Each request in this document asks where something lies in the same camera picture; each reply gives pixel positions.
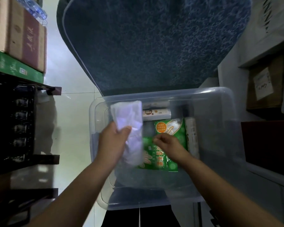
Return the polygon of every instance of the qr code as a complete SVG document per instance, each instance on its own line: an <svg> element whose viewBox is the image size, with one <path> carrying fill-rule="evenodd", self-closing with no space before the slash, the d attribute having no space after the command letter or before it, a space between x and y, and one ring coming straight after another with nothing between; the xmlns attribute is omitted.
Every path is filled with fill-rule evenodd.
<svg viewBox="0 0 284 227"><path fill-rule="evenodd" d="M20 68L20 73L23 75L27 75L27 71L23 68Z"/></svg>

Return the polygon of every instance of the white paper label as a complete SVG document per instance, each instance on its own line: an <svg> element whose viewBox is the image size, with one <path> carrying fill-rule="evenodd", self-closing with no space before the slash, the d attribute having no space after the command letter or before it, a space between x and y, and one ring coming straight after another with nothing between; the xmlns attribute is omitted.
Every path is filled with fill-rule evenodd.
<svg viewBox="0 0 284 227"><path fill-rule="evenodd" d="M273 85L271 84L268 68L265 68L254 77L254 83L257 100L273 93Z"/></svg>

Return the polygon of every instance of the plastic storage container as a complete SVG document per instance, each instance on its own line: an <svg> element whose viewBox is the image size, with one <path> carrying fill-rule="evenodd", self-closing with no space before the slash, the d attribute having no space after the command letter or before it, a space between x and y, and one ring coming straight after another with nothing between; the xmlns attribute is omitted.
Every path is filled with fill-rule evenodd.
<svg viewBox="0 0 284 227"><path fill-rule="evenodd" d="M196 119L200 159L232 184L244 175L245 155L241 126L232 91L224 87L162 91L100 97L90 106L91 160L98 136L112 121L110 105L140 100L143 108L169 108L172 119ZM144 122L144 136L155 135L154 122ZM173 199L203 201L187 173L126 168L120 164L106 180L97 199L107 210L169 205Z"/></svg>

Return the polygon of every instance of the maroon stripe on box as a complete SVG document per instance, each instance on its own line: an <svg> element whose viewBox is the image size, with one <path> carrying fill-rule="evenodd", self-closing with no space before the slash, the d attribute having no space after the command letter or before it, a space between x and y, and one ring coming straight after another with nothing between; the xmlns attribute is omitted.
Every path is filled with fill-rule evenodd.
<svg viewBox="0 0 284 227"><path fill-rule="evenodd" d="M22 60L32 68L38 67L39 22L24 10Z"/></svg>

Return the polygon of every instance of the grey fabric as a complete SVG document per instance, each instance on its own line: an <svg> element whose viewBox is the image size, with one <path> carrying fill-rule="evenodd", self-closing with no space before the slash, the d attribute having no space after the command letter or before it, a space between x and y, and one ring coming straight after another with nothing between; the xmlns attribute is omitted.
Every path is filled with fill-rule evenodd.
<svg viewBox="0 0 284 227"><path fill-rule="evenodd" d="M199 87L251 9L251 0L69 1L58 5L60 33L103 95Z"/></svg>

